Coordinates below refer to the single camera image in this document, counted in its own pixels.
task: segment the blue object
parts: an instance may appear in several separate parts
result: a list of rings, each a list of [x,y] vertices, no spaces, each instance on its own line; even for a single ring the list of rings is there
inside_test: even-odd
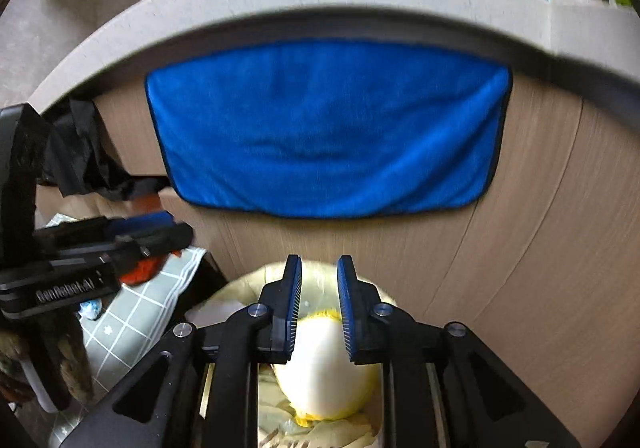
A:
[[[126,219],[114,219],[104,229],[104,236],[113,239],[116,235],[126,235],[138,230],[159,228],[174,224],[174,216],[169,212],[154,212]]]
[[[100,311],[102,311],[102,300],[100,298],[95,298],[94,300],[82,302],[80,304],[79,314],[87,320],[95,320],[100,316]]]
[[[295,271],[292,281],[291,296],[287,306],[287,319],[285,321],[285,342],[288,359],[291,359],[293,347],[296,345],[296,331],[298,330],[298,311],[300,310],[300,293],[302,292],[302,259],[295,255]]]
[[[146,78],[188,202],[339,218],[456,208],[497,165],[511,74],[435,48],[306,40],[216,53]]]
[[[351,301],[350,287],[357,281],[353,277],[347,276],[344,267],[344,259],[338,259],[338,300],[340,301],[340,320],[342,321],[342,334],[344,336],[344,346],[347,349],[350,361],[353,362],[354,355],[358,352],[359,334],[353,317],[353,302]]]

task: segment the black gripper frame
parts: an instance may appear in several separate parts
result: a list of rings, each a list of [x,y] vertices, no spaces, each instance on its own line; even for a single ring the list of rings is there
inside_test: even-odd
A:
[[[82,420],[63,448],[186,448],[194,435],[201,382],[215,368],[201,446],[257,446],[258,364],[283,364],[292,352],[302,262],[289,255],[280,281],[224,323],[182,323],[160,341]]]
[[[384,448],[579,448],[471,329],[434,327],[381,305],[377,288],[357,279],[351,256],[338,263],[352,303],[351,361],[383,365]]]
[[[189,225],[166,219],[115,237],[105,236],[108,227],[128,219],[100,217],[34,231],[36,180],[51,132],[28,104],[0,110],[0,327],[28,343],[30,383],[47,412],[67,408],[70,395],[57,346],[40,334],[38,322],[56,309],[115,293],[119,276],[140,260],[193,240]]]

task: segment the white egg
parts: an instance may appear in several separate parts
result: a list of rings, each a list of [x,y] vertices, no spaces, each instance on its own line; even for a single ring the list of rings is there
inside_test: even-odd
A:
[[[300,320],[291,361],[273,369],[301,424],[354,414],[369,399],[379,378],[378,365],[356,366],[349,361],[335,311]]]

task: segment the black plastic bag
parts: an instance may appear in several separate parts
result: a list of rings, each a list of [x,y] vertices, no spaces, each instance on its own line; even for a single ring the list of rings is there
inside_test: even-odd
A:
[[[57,185],[66,197],[98,193],[127,201],[169,186],[167,177],[129,175],[102,148],[100,115],[92,101],[67,99],[45,116],[52,125],[40,184]]]

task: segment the wooden panel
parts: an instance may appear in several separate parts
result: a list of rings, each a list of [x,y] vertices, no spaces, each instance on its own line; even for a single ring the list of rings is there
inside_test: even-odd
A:
[[[127,172],[166,175],[142,78],[98,96],[95,106],[113,146],[112,155]]]
[[[36,187],[36,207],[40,210],[46,223],[56,213],[62,213],[75,219],[89,219],[101,215],[105,217],[130,217],[161,209],[156,194],[149,194],[133,201],[109,201],[96,193],[62,197],[57,186]]]
[[[640,138],[585,104],[538,233],[476,332],[599,446],[640,386]]]
[[[167,211],[194,227],[198,245],[213,254],[229,279],[282,261],[289,253],[328,263],[348,254],[359,274],[415,316],[421,316],[433,298],[473,212],[469,206],[406,217],[282,219],[197,208],[172,189],[160,197]]]
[[[515,76],[494,182],[424,319],[469,325],[507,280],[551,205],[574,145],[582,101]]]

